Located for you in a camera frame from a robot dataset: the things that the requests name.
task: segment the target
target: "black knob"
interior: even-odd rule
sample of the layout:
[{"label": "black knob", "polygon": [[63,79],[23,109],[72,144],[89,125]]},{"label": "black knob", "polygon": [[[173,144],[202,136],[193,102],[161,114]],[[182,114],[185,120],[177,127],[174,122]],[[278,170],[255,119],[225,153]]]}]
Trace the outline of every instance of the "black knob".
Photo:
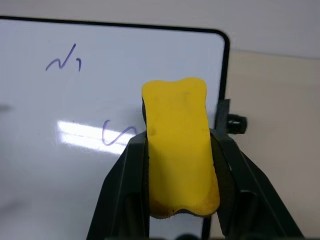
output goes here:
[{"label": "black knob", "polygon": [[179,236],[176,240],[199,240],[195,235],[184,234]]},{"label": "black knob", "polygon": [[226,123],[227,134],[244,134],[247,130],[247,118],[236,114],[228,114]]}]

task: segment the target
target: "scribble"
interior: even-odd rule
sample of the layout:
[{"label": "scribble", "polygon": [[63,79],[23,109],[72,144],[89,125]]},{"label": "scribble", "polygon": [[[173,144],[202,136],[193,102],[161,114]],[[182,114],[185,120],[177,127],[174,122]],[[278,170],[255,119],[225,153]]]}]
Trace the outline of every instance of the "scribble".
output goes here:
[{"label": "scribble", "polygon": [[111,141],[110,143],[105,143],[105,130],[107,128],[107,124],[108,122],[110,122],[110,120],[106,120],[103,124],[102,127],[102,142],[104,145],[106,146],[111,146],[112,144],[114,144],[121,136],[123,136],[126,132],[132,130],[134,132],[134,135],[137,135],[137,129],[134,126],[128,126],[125,130],[123,130],[119,136],[117,136],[113,141]]},{"label": "scribble", "polygon": [[[62,64],[61,64],[60,58],[56,58],[56,59],[54,59],[52,62],[50,62],[50,63],[48,64],[48,66],[46,66],[45,70],[47,71],[47,70],[51,67],[51,65],[54,64],[55,62],[58,63],[59,69],[63,69],[63,68],[65,67],[65,65],[67,64],[67,62],[68,62],[71,54],[72,54],[73,51],[75,50],[75,48],[76,48],[76,44],[73,44],[73,46],[72,46],[72,48],[71,48],[68,56],[66,56],[66,58],[65,58],[65,60],[63,61]],[[76,61],[78,61],[78,72],[80,72],[81,66],[82,66],[82,61],[81,61],[80,58],[77,58]]]},{"label": "scribble", "polygon": [[76,58],[76,61],[78,61],[78,63],[79,63],[79,68],[78,68],[78,72],[80,72],[80,70],[81,70],[81,64],[82,64],[82,61],[81,61],[81,59],[80,58]]}]

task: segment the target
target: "yellow foam block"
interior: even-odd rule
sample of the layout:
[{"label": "yellow foam block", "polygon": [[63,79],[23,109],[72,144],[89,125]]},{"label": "yellow foam block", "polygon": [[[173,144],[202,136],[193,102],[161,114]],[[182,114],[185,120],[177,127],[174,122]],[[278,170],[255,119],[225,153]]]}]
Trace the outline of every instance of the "yellow foam block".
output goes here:
[{"label": "yellow foam block", "polygon": [[156,218],[213,214],[219,204],[206,83],[195,77],[142,87],[149,149],[149,207]]}]

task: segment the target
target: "white surface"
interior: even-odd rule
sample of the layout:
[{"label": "white surface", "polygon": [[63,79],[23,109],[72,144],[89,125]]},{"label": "white surface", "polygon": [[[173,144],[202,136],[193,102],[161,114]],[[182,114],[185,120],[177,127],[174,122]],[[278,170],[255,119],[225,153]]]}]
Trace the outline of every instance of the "white surface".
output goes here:
[{"label": "white surface", "polygon": [[319,0],[2,0],[0,15],[221,29],[231,48],[320,58]]},{"label": "white surface", "polygon": [[[102,126],[110,120],[106,144],[129,126],[145,130],[143,83],[203,78],[210,116],[218,99],[217,34],[12,20],[0,32],[0,239],[86,237],[103,180],[134,135],[106,146]],[[73,44],[62,69],[45,70]],[[201,221],[152,219],[150,235],[199,235]]]}]

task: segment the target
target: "handwritten marking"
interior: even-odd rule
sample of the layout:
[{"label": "handwritten marking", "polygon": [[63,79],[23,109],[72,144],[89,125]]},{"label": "handwritten marking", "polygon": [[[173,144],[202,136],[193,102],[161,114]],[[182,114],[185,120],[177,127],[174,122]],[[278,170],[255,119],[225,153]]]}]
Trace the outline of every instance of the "handwritten marking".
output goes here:
[{"label": "handwritten marking", "polygon": [[107,124],[108,122],[110,122],[110,120],[106,120],[102,126],[102,142],[104,145],[106,146],[111,146],[112,144],[114,144],[121,136],[123,136],[126,132],[133,130],[134,135],[137,135],[137,129],[134,126],[128,126],[125,130],[123,130],[119,136],[117,136],[113,141],[111,141],[110,143],[106,143],[105,142],[105,130],[107,128]]},{"label": "handwritten marking", "polygon": [[80,72],[80,70],[81,70],[81,64],[82,64],[82,61],[81,61],[81,59],[80,58],[76,58],[76,61],[78,61],[79,62],[79,69],[78,69],[78,72]]},{"label": "handwritten marking", "polygon": [[[64,62],[63,62],[62,64],[61,64],[60,58],[56,58],[56,59],[54,59],[52,62],[50,62],[50,63],[48,64],[48,66],[45,68],[45,70],[47,71],[47,70],[51,67],[51,65],[54,64],[55,62],[58,63],[59,69],[63,69],[63,68],[65,67],[65,65],[67,64],[67,62],[68,62],[71,54],[72,54],[73,51],[75,50],[75,48],[76,48],[76,44],[73,44],[73,46],[72,46],[72,48],[71,48],[68,56],[66,56],[66,58],[65,58],[65,60],[64,60]],[[80,70],[81,70],[81,65],[82,65],[82,61],[81,61],[80,58],[77,58],[76,61],[78,62],[78,72],[80,72]]]}]

